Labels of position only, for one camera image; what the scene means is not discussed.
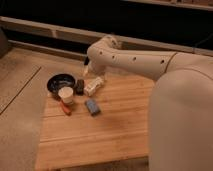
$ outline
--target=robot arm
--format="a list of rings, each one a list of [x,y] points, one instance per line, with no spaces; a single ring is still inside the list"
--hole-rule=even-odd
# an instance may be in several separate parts
[[[150,171],[213,170],[213,58],[182,52],[119,50],[106,36],[88,49],[106,66],[157,80],[149,102]]]
[[[206,56],[181,52],[133,51],[119,48],[120,43],[111,35],[92,44],[87,51],[91,60],[90,69],[101,75],[106,66],[117,67],[156,81],[168,70],[206,59]]]

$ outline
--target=black bowl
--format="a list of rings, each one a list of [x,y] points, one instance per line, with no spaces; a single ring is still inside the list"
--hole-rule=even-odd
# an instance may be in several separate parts
[[[47,89],[54,95],[58,95],[58,91],[62,87],[71,87],[75,86],[75,78],[69,74],[58,74],[49,79],[47,83]]]

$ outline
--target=blue sponge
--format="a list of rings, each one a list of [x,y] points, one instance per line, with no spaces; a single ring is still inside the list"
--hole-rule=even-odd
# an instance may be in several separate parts
[[[92,116],[95,116],[101,112],[101,110],[98,107],[98,105],[96,104],[95,100],[93,100],[91,98],[85,102],[85,105],[87,106],[87,109],[89,110],[89,112],[91,113]]]

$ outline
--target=paper cup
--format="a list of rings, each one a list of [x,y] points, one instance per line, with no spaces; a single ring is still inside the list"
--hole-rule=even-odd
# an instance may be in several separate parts
[[[71,87],[63,87],[58,91],[58,95],[65,104],[72,104],[73,89]]]

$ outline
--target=cable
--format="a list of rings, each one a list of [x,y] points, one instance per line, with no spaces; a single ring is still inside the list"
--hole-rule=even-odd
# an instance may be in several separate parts
[[[199,45],[201,45],[201,44],[205,43],[206,41],[210,40],[212,37],[213,37],[213,33],[211,33],[211,34],[210,34],[209,36],[207,36],[205,39],[202,39],[201,41],[197,42],[197,43],[194,45],[193,53],[195,53],[195,49],[196,49]]]

